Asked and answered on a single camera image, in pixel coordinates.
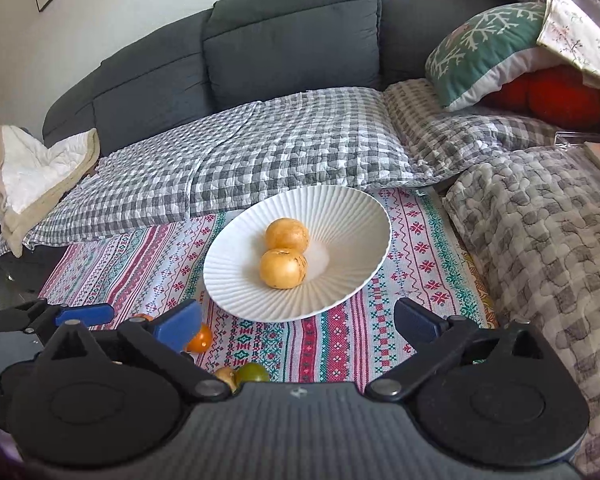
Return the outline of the dark grey sofa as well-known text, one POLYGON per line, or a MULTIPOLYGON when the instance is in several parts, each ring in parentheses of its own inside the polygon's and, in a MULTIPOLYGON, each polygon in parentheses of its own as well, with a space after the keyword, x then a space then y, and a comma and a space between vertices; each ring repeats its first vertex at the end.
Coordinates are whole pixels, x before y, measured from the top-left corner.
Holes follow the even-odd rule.
POLYGON ((424 76, 434 47, 513 0, 220 0, 103 60, 48 110, 45 144, 96 129, 102 154, 251 101, 424 76))

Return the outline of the patterned red green tablecloth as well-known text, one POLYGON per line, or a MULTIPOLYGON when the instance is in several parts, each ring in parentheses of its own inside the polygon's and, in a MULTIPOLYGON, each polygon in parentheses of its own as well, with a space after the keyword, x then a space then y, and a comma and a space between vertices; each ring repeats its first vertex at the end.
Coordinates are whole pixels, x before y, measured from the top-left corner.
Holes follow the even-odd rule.
POLYGON ((194 356, 215 372, 256 363, 274 382, 364 386, 414 353, 394 322, 401 298, 482 327, 495 318, 471 258, 432 188, 295 190, 220 212, 71 245, 41 292, 51 304, 109 304, 114 324, 194 300, 212 335, 194 356), (268 225, 310 232, 296 288, 261 280, 268 225))

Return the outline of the beige white blanket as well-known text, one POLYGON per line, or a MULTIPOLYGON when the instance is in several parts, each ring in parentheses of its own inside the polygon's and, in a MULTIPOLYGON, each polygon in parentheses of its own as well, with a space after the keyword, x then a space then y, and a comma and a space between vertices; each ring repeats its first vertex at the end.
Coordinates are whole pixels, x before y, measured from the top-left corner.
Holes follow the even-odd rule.
POLYGON ((9 252, 22 256, 26 235, 95 167, 99 156, 94 128, 46 148, 21 128, 0 125, 0 228, 9 252))

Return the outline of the green snowflake cushion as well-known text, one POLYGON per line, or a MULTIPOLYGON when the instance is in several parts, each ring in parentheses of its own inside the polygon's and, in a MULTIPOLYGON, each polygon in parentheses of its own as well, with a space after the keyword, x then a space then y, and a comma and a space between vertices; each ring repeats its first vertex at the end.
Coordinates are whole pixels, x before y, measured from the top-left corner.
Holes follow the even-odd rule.
POLYGON ((426 59, 426 78, 444 110, 477 104, 516 78, 562 61, 540 47, 544 2, 496 6, 446 36, 426 59))

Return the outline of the floral fabric bag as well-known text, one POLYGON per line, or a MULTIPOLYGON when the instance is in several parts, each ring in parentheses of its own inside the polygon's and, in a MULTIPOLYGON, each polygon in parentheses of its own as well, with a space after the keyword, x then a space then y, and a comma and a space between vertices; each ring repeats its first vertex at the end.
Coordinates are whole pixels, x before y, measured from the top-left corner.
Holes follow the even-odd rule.
POLYGON ((600 89, 600 26, 572 0, 545 0, 536 44, 576 68, 586 86, 600 89))

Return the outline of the large yellow fruit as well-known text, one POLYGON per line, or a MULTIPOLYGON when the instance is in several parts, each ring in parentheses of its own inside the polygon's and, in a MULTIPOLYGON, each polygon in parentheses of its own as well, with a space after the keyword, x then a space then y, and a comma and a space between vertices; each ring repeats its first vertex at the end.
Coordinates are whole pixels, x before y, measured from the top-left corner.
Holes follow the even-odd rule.
POLYGON ((291 289, 299 286, 306 278, 306 257, 292 249, 270 249, 260 259, 260 278, 275 289, 291 289))
POLYGON ((308 249, 309 242, 309 230, 296 219, 279 218, 265 231, 265 244, 268 249, 286 248, 303 254, 308 249))

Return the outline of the grey patterned quilt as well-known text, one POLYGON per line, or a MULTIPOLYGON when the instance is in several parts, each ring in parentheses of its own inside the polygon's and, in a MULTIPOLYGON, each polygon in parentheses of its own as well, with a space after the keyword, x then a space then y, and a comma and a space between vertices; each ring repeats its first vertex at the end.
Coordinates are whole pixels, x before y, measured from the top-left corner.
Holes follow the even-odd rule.
POLYGON ((600 170, 584 148, 529 148, 467 169, 443 205, 503 321, 523 318, 578 384, 590 423, 574 461, 600 470, 600 170))

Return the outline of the grey checked sofa cover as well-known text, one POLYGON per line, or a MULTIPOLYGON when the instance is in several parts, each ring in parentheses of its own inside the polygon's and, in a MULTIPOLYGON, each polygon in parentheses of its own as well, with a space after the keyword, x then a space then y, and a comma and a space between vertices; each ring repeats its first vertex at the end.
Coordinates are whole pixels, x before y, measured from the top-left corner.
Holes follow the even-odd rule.
POLYGON ((245 209, 305 185, 422 188, 492 155, 552 145, 555 134, 542 120, 501 110, 447 112, 423 79, 256 101, 103 157, 23 244, 101 240, 245 209))

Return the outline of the smooth orange tomato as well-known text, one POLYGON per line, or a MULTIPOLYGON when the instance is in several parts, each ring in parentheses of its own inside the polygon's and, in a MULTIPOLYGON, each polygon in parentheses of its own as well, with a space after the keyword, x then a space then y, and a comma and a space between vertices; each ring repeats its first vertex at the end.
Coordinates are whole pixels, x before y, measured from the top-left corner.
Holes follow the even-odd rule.
POLYGON ((212 342, 213 335, 210 327, 202 323, 196 335, 186 344, 185 350, 188 353, 204 353, 211 348, 212 342))

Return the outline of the red cushion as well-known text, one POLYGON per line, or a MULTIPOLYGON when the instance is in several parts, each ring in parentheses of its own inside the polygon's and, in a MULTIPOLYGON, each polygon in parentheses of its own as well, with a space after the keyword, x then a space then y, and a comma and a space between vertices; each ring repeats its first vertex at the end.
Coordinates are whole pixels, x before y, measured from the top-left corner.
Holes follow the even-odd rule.
POLYGON ((565 130, 600 132, 600 89, 586 86, 582 74, 567 65, 523 74, 479 104, 565 130))

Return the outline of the green tomato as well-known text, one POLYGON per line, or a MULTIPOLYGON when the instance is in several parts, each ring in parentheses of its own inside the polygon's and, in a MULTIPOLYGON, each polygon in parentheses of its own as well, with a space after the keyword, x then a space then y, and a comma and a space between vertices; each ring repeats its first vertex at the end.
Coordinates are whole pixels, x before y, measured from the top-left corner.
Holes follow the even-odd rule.
POLYGON ((238 368, 235 372, 236 385, 241 386, 245 382, 268 382, 270 374, 260 363, 250 362, 238 368))

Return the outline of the large yellow fruit back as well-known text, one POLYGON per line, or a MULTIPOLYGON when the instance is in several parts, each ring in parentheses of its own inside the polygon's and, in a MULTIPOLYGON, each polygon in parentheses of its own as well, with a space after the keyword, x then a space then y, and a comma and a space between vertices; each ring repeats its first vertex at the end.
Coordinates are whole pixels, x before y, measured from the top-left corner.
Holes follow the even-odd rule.
POLYGON ((296 219, 279 218, 265 231, 265 244, 268 249, 286 248, 303 254, 308 249, 309 242, 309 230, 296 219))

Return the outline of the white ribbed plate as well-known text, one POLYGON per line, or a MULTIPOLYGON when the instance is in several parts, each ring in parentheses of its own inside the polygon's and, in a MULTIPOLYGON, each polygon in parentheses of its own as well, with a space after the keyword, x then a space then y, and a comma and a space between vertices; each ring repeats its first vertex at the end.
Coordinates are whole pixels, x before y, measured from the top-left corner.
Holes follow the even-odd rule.
POLYGON ((336 185, 295 188, 222 229, 204 258, 204 286, 238 318, 309 318, 361 290, 384 263, 390 237, 376 198, 336 185))

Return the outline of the large yellow fruit front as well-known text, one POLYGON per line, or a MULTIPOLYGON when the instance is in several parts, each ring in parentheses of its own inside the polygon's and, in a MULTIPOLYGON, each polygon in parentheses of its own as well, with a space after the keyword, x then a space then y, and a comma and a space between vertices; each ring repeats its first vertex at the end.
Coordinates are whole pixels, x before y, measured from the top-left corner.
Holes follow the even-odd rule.
POLYGON ((270 249, 260 259, 260 278, 275 289, 291 289, 299 286, 306 278, 306 257, 292 249, 270 249))

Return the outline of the small tan longan fruit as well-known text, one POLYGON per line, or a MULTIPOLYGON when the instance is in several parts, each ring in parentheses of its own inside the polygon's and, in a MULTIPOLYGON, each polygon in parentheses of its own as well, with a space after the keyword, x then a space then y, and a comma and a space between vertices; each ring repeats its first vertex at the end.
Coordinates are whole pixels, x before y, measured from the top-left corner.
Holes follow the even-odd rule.
POLYGON ((225 382, 230 387, 230 390, 232 390, 232 393, 236 392, 237 382, 234 368, 231 368, 230 366, 218 368, 214 372, 214 376, 219 380, 222 380, 222 382, 225 382))

